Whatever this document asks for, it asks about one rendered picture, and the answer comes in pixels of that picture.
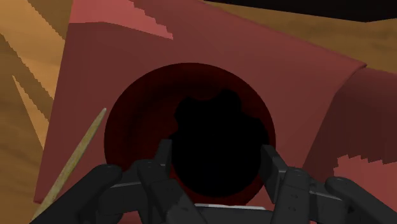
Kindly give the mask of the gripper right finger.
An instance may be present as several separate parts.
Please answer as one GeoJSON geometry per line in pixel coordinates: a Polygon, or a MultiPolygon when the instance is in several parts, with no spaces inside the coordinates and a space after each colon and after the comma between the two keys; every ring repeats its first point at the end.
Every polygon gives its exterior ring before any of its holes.
{"type": "Polygon", "coordinates": [[[261,147],[260,178],[275,205],[271,224],[397,224],[397,212],[354,181],[319,182],[287,166],[271,145],[261,147]]]}

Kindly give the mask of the tan wooden stick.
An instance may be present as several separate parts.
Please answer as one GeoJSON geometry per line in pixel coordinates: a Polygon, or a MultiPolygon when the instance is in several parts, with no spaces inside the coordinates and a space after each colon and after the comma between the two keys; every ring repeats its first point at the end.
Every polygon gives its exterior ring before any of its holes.
{"type": "Polygon", "coordinates": [[[97,132],[97,129],[99,128],[106,114],[106,111],[107,109],[103,108],[101,112],[97,115],[95,120],[92,122],[87,132],[85,133],[85,135],[83,136],[83,138],[81,139],[81,141],[79,142],[73,153],[71,154],[70,158],[66,162],[65,166],[62,168],[60,174],[58,175],[57,179],[55,180],[54,184],[48,191],[45,198],[43,199],[42,203],[36,209],[31,221],[36,219],[43,211],[45,211],[47,208],[49,208],[50,205],[53,204],[58,194],[60,193],[61,189],[68,180],[69,176],[74,171],[78,162],[81,160],[92,138],[95,136],[95,133],[97,132]]]}

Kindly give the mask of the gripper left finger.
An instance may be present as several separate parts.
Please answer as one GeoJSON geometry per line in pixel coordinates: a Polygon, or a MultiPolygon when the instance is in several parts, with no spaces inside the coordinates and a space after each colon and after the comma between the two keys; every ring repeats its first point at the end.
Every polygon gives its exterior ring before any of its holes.
{"type": "Polygon", "coordinates": [[[44,201],[30,224],[120,224],[138,211],[141,224],[205,224],[205,218],[166,168],[172,142],[163,140],[153,160],[93,168],[54,202],[44,201]]]}

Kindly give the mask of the red sofa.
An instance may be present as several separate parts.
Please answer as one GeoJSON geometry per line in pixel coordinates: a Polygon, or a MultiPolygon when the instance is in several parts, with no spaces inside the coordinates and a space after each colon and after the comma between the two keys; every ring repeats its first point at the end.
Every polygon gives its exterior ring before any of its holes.
{"type": "Polygon", "coordinates": [[[106,122],[119,96],[148,72],[180,63],[248,83],[288,165],[319,181],[351,178],[397,209],[397,74],[200,0],[73,0],[34,201],[43,201],[103,108],[104,123],[67,187],[107,162],[106,122]]]}

